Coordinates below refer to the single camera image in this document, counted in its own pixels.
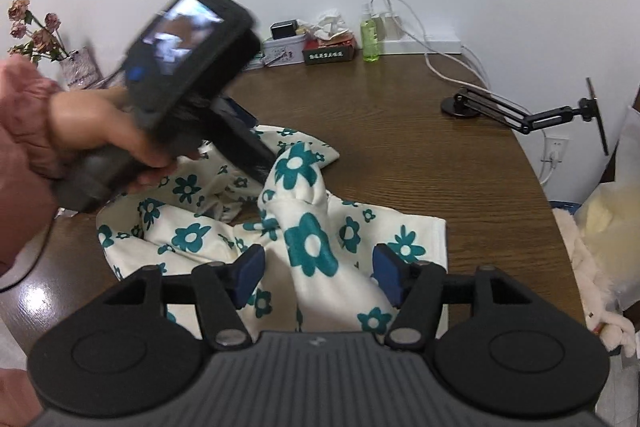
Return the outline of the pink left sleeve forearm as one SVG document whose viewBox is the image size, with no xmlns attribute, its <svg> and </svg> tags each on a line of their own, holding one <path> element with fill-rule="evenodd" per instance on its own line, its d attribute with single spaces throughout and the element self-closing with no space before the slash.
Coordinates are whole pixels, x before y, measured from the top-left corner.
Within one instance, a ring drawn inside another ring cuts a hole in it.
<svg viewBox="0 0 640 427">
<path fill-rule="evenodd" d="M 60 88 L 13 55 L 1 62 L 1 272 L 55 210 L 51 182 L 61 163 L 49 129 L 49 103 Z"/>
</svg>

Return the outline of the person's left hand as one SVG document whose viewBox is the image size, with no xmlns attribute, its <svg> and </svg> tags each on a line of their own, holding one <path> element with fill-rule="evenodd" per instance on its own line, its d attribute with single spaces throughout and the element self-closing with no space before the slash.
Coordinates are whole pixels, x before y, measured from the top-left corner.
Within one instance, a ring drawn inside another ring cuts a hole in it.
<svg viewBox="0 0 640 427">
<path fill-rule="evenodd" d="M 124 111 L 127 91 L 63 91 L 52 95 L 48 109 L 51 143 L 62 161 L 69 162 L 84 150 L 115 145 L 126 150 L 148 169 L 126 188 L 136 193 L 160 183 L 177 169 L 177 161 L 154 144 Z"/>
</svg>

